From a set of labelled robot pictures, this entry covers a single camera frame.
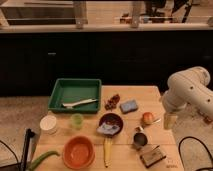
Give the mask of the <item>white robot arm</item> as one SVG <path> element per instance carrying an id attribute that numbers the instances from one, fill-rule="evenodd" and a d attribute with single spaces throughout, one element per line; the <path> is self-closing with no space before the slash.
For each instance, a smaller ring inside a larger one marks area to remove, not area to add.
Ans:
<path id="1" fill-rule="evenodd" d="M 200 66 L 173 73 L 168 78 L 168 90 L 161 98 L 165 109 L 166 130 L 172 128 L 177 112 L 183 110 L 187 104 L 194 105 L 213 120 L 213 90 L 207 87 L 210 79 L 208 70 Z"/>

